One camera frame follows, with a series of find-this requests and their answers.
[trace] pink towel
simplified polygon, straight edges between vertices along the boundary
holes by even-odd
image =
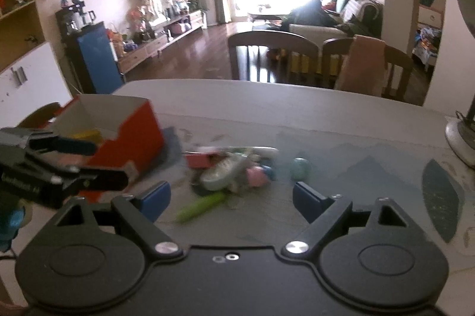
[[[385,47],[382,40],[356,35],[334,89],[381,96],[386,74]]]

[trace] lamp base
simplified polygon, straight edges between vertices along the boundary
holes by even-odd
[[[446,127],[446,139],[453,152],[475,169],[475,132],[464,121],[451,121]]]

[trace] open cardboard box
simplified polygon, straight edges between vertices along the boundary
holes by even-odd
[[[91,157],[77,163],[117,167],[133,181],[145,171],[164,146],[164,139],[148,99],[134,96],[82,94],[69,102],[47,127],[73,137],[96,129],[103,138]],[[96,201],[101,192],[81,192]]]

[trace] cabinet handle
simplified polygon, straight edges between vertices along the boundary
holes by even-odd
[[[20,78],[22,84],[25,84],[28,81],[28,77],[23,67],[18,68],[18,77]]]
[[[17,83],[17,86],[20,87],[22,85],[22,82],[20,80],[20,75],[18,74],[18,71],[15,71],[12,68],[11,73],[13,74],[13,78],[15,79],[15,82]]]

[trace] flower vase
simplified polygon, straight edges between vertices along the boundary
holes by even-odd
[[[67,0],[61,0],[61,8],[65,8],[65,7],[68,7],[69,6],[69,3]]]

